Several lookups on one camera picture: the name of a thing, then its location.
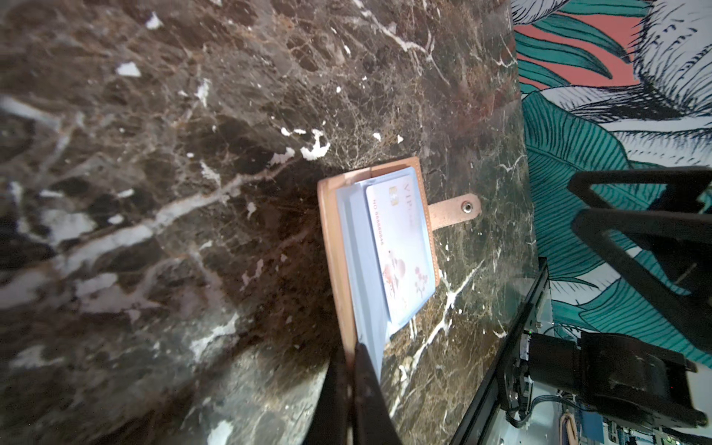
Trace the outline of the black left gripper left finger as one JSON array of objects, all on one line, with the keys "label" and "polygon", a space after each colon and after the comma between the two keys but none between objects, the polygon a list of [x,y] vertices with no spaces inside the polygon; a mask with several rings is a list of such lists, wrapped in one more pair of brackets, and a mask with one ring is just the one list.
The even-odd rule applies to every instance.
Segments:
[{"label": "black left gripper left finger", "polygon": [[341,345],[335,348],[326,372],[304,445],[344,445],[350,428],[350,372]]}]

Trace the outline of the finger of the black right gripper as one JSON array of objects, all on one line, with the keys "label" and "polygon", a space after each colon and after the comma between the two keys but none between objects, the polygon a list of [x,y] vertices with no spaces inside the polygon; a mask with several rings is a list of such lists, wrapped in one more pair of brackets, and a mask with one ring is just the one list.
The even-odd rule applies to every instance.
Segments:
[{"label": "finger of the black right gripper", "polygon": [[708,167],[577,172],[567,189],[592,209],[711,213]]},{"label": "finger of the black right gripper", "polygon": [[711,219],[663,211],[585,209],[571,231],[570,323],[685,356],[711,353]]}]

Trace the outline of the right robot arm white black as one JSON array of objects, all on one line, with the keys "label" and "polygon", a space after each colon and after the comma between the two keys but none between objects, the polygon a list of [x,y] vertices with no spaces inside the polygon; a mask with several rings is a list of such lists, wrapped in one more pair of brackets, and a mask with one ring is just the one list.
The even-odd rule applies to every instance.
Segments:
[{"label": "right robot arm white black", "polygon": [[[580,172],[574,234],[699,350],[711,349],[708,167]],[[711,383],[682,354],[622,334],[534,334],[528,372],[619,424],[688,428],[708,439]]]}]

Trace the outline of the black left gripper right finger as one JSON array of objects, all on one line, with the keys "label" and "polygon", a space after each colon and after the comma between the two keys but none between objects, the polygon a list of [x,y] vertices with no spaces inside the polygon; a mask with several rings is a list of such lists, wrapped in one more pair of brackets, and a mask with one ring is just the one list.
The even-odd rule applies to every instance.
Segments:
[{"label": "black left gripper right finger", "polygon": [[355,349],[353,372],[353,440],[361,445],[400,445],[376,371],[363,343]]}]

